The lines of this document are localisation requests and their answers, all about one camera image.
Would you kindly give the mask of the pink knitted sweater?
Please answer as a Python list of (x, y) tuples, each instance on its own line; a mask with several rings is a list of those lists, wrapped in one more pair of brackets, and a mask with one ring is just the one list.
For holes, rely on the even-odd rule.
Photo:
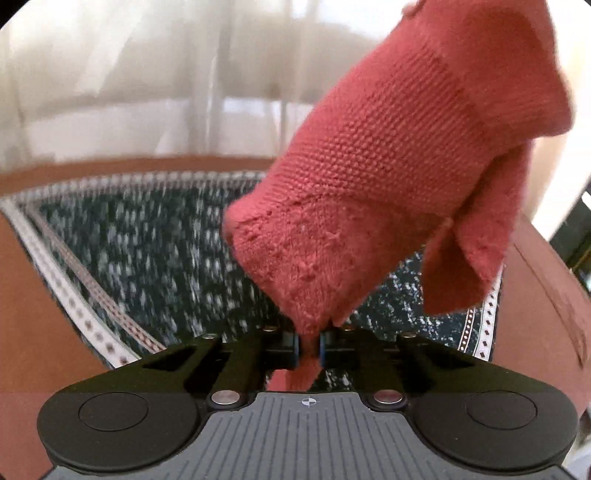
[(427, 314), (482, 302), (520, 214), (534, 141), (572, 123), (545, 2), (408, 8), (224, 214), (236, 261), (304, 344), (300, 366), (275, 371), (270, 388), (310, 388), (318, 335), (417, 251)]

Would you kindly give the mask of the dark patterned table mat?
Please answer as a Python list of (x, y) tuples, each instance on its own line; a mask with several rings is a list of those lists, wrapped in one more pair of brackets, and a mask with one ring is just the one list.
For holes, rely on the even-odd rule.
[(6, 194), (1, 210), (83, 342), (117, 368), (204, 333), (235, 340), (276, 306), (245, 277), (221, 217), (256, 171), (148, 172)]

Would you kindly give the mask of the white chair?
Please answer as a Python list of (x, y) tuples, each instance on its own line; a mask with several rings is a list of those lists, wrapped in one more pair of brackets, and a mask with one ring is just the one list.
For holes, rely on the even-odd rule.
[(396, 1), (30, 1), (1, 29), (1, 168), (274, 156)]

